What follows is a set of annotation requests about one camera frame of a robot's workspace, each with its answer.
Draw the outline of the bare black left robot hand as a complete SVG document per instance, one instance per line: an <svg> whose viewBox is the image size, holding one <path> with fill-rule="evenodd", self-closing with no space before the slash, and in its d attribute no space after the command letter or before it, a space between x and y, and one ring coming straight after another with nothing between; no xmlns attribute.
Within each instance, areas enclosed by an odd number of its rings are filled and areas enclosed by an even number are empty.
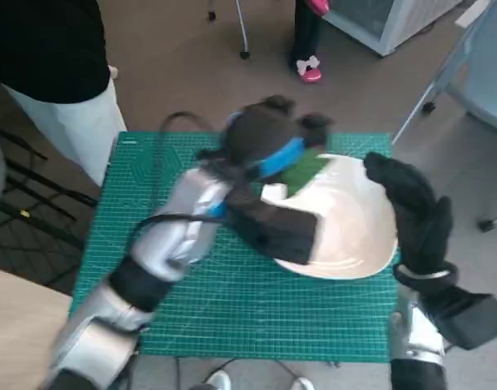
<svg viewBox="0 0 497 390"><path fill-rule="evenodd" d="M235 113L224 130L221 151L253 180L276 176L298 163L307 150L325 147L334 120L311 112L293 116L296 103L272 95Z"/></svg>

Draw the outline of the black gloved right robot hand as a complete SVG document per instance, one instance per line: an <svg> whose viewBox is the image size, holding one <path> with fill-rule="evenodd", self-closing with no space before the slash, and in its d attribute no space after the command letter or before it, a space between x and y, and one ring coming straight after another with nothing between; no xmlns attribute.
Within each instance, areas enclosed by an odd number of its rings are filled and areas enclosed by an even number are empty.
<svg viewBox="0 0 497 390"><path fill-rule="evenodd" d="M444 269L453 227L452 202L437 197L428 179L411 164L370 152L365 173L384 187L395 212L400 264L415 275Z"/></svg>

